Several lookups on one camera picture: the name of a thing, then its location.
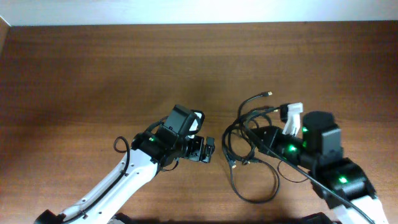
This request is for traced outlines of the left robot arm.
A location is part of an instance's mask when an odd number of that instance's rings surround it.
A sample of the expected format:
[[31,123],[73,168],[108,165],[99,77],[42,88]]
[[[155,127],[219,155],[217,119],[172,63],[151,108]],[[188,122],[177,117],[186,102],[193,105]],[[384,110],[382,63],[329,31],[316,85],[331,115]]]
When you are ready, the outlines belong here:
[[131,142],[119,136],[126,149],[118,165],[84,197],[58,215],[50,210],[40,214],[36,223],[109,223],[118,210],[159,172],[169,171],[180,159],[209,163],[215,140],[198,132],[204,112],[175,105],[170,114],[152,123]]

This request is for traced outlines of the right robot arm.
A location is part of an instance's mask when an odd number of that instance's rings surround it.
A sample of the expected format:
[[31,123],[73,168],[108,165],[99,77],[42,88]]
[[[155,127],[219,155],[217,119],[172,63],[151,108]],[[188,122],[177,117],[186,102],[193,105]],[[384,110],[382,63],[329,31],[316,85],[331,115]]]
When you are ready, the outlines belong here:
[[340,223],[387,223],[382,203],[363,169],[344,157],[341,129],[329,112],[303,116],[301,138],[276,126],[247,129],[260,152],[285,162],[310,180]]

